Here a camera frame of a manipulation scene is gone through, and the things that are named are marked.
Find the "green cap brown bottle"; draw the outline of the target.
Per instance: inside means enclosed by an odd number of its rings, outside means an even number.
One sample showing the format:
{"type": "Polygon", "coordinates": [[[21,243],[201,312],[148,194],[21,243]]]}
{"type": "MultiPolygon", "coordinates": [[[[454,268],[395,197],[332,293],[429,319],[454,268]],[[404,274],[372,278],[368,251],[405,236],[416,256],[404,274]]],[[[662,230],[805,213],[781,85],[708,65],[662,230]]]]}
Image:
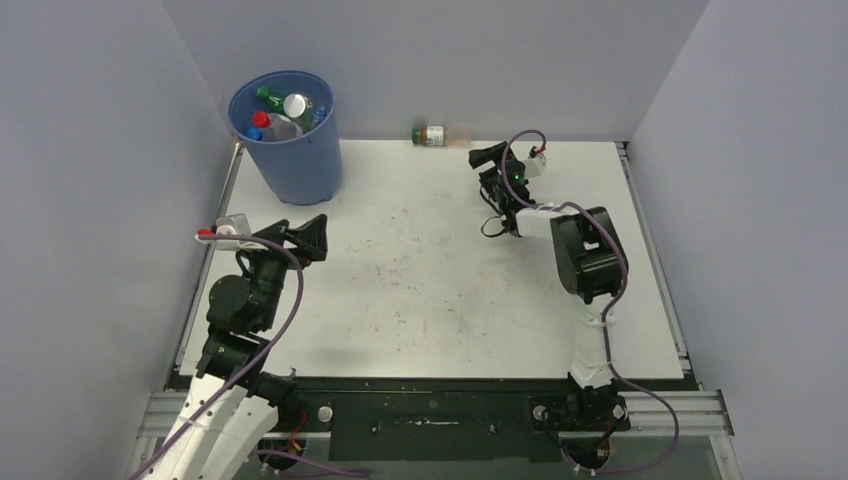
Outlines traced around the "green cap brown bottle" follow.
{"type": "Polygon", "coordinates": [[[411,143],[422,147],[468,147],[471,138],[466,125],[427,124],[414,127],[410,133],[411,143]]]}

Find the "red label water bottle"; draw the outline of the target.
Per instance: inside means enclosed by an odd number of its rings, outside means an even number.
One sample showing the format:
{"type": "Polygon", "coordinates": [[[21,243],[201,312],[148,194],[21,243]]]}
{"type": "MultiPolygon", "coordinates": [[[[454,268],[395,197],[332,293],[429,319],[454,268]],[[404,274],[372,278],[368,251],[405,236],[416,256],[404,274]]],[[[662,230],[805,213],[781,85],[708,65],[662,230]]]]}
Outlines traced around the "red label water bottle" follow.
{"type": "Polygon", "coordinates": [[[255,111],[251,121],[253,127],[262,131],[265,142],[285,142],[304,134],[299,125],[279,113],[255,111]]]}

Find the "Pepsi logo bottle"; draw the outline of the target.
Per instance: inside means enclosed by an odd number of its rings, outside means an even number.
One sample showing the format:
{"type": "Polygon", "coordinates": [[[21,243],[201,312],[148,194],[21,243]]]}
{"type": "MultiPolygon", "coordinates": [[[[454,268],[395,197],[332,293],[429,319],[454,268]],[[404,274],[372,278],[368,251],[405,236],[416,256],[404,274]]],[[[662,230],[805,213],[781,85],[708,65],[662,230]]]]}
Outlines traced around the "Pepsi logo bottle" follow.
{"type": "Polygon", "coordinates": [[[246,131],[246,137],[253,141],[262,141],[263,133],[259,128],[250,127],[246,131]]]}

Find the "blue label crushed bottle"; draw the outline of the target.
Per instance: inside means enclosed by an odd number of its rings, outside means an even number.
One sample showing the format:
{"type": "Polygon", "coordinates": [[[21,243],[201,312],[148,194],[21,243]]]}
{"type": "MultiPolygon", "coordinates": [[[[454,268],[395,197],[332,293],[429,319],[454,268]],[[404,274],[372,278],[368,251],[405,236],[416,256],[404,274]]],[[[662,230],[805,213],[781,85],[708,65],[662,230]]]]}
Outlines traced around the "blue label crushed bottle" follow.
{"type": "Polygon", "coordinates": [[[328,116],[328,108],[325,106],[315,106],[311,114],[311,125],[313,128],[319,126],[328,116]]]}

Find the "clear plastic jar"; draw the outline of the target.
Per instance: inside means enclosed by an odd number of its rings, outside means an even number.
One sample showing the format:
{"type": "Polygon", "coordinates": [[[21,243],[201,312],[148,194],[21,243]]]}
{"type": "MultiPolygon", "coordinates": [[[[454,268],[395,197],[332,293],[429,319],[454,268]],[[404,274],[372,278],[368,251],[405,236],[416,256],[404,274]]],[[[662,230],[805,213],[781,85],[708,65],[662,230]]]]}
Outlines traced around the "clear plastic jar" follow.
{"type": "Polygon", "coordinates": [[[283,114],[300,126],[304,132],[314,128],[313,103],[304,93],[293,92],[283,99],[283,114]]]}

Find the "green plastic bottle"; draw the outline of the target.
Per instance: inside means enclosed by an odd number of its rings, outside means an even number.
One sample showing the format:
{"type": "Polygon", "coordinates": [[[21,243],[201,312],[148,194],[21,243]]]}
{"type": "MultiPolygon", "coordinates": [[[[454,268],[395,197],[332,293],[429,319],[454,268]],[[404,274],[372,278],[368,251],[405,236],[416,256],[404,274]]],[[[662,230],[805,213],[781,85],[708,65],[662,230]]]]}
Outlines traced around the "green plastic bottle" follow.
{"type": "Polygon", "coordinates": [[[255,96],[261,100],[269,111],[284,114],[285,96],[276,93],[267,86],[260,86],[255,91],[255,96]]]}

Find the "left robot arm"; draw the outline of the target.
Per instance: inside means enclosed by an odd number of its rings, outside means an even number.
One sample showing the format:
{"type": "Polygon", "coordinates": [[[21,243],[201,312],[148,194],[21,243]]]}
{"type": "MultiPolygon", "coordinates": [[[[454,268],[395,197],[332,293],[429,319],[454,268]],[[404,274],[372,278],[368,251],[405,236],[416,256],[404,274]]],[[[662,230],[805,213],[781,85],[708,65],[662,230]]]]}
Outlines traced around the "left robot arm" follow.
{"type": "Polygon", "coordinates": [[[217,219],[197,239],[231,251],[239,273],[216,280],[208,293],[207,338],[183,406],[142,479],[230,479],[271,429],[298,416],[296,379],[265,371],[264,363],[294,320],[303,299],[303,271],[325,260],[328,218],[300,226],[279,220],[257,232],[243,214],[217,219]],[[295,300],[279,332],[272,329],[288,273],[295,300]]]}

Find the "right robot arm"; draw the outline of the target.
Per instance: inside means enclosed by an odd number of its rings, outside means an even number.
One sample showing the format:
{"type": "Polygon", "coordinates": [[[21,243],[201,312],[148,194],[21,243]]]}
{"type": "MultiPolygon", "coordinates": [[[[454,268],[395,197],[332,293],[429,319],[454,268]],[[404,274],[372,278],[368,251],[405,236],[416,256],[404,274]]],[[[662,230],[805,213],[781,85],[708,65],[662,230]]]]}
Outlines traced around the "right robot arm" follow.
{"type": "Polygon", "coordinates": [[[610,370],[604,340],[608,323],[601,312],[604,302],[620,293],[627,261],[618,256],[621,245],[608,211],[593,207],[581,214],[536,207],[528,184],[544,172],[542,149],[533,148],[520,160],[508,143],[500,142],[470,150],[468,164],[502,233],[551,244],[558,278],[577,310],[564,404],[542,408],[538,421],[558,430],[611,432],[622,426],[627,412],[610,370]]]}

